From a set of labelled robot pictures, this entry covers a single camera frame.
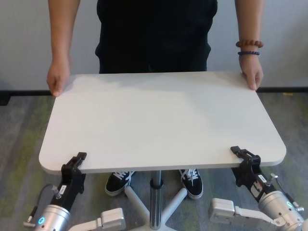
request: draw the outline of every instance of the white wall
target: white wall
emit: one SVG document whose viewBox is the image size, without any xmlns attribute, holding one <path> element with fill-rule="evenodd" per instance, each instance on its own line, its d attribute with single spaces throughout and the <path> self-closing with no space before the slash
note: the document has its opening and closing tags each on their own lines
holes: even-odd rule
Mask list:
<svg viewBox="0 0 308 231">
<path fill-rule="evenodd" d="M 308 87 L 308 1 L 265 0 L 260 61 L 263 87 Z M 234 1 L 218 0 L 208 70 L 240 71 Z"/>
<path fill-rule="evenodd" d="M 308 1 L 266 0 L 261 49 L 263 87 L 308 87 Z M 98 73 L 94 54 L 100 23 L 96 0 L 78 11 L 71 55 L 72 74 Z M 208 70 L 239 71 L 234 1 L 218 0 L 209 34 Z M 45 90 L 51 62 L 46 0 L 0 0 L 0 90 Z"/>
</svg>

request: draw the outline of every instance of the silver cylinder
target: silver cylinder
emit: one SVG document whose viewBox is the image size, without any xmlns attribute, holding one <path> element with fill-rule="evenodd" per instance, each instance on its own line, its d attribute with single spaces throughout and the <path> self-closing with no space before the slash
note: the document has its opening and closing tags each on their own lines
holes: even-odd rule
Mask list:
<svg viewBox="0 0 308 231">
<path fill-rule="evenodd" d="M 150 192 L 150 227 L 152 230 L 158 230 L 160 228 L 163 206 L 161 187 L 161 171 L 156 171 L 151 180 Z"/>
<path fill-rule="evenodd" d="M 286 224 L 279 229 L 282 231 L 300 230 L 304 222 L 302 216 L 281 191 L 274 191 L 264 196 L 259 201 L 258 207 L 273 220 L 282 217 L 286 221 Z"/>
<path fill-rule="evenodd" d="M 48 205 L 38 219 L 35 231 L 65 231 L 70 213 L 57 205 Z"/>
</svg>

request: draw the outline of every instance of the wire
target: wire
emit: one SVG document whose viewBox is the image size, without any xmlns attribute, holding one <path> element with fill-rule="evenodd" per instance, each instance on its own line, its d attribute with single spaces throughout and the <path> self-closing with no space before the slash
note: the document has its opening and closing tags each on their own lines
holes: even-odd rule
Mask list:
<svg viewBox="0 0 308 231">
<path fill-rule="evenodd" d="M 38 195 L 37 203 L 36 203 L 35 206 L 33 207 L 32 211 L 31 211 L 31 213 L 30 213 L 30 216 L 29 216 L 29 218 L 28 218 L 28 220 L 27 220 L 27 223 L 29 223 L 29 222 L 32 220 L 32 218 L 34 217 L 35 213 L 37 212 L 38 205 L 39 205 L 39 201 L 40 201 L 40 198 L 42 197 L 43 191 L 44 191 L 44 189 L 46 189 L 46 188 L 49 187 L 49 186 L 53 186 L 53 185 L 52 185 L 52 184 L 46 184 L 46 185 L 40 190 L 39 195 Z"/>
<path fill-rule="evenodd" d="M 277 182 L 279 188 L 281 189 L 281 191 L 283 192 L 283 194 L 286 195 L 285 191 L 284 191 L 283 188 L 281 187 L 281 184 L 279 183 L 278 178 L 276 178 L 276 182 Z"/>
<path fill-rule="evenodd" d="M 49 186 L 53 186 L 53 185 L 52 185 L 52 184 L 46 184 L 46 185 L 40 190 L 39 195 L 38 195 L 38 200 L 37 200 L 36 206 L 39 205 L 39 201 L 40 201 L 40 198 L 42 197 L 42 194 L 43 194 L 44 189 L 46 189 L 46 188 L 49 187 Z"/>
</svg>

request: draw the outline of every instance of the hand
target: hand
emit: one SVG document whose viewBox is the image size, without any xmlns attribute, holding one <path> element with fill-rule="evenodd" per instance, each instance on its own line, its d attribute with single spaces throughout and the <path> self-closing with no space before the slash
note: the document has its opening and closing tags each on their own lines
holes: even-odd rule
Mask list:
<svg viewBox="0 0 308 231">
<path fill-rule="evenodd" d="M 53 96 L 59 96 L 70 75 L 70 59 L 68 56 L 53 58 L 47 74 L 47 83 Z"/>
<path fill-rule="evenodd" d="M 263 79 L 263 71 L 257 55 L 246 54 L 239 57 L 242 72 L 251 90 L 257 90 Z"/>
</svg>

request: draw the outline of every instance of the sneaker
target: sneaker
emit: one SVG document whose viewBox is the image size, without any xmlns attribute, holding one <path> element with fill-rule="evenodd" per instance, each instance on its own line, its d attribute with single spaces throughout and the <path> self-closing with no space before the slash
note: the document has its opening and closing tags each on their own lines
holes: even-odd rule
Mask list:
<svg viewBox="0 0 308 231">
<path fill-rule="evenodd" d="M 105 187 L 105 191 L 109 196 L 117 196 L 124 191 L 127 185 L 130 185 L 130 180 L 135 171 L 130 172 L 113 172 Z"/>
<path fill-rule="evenodd" d="M 203 194 L 203 183 L 197 169 L 179 170 L 183 186 L 187 189 L 188 196 L 194 200 Z"/>
</svg>

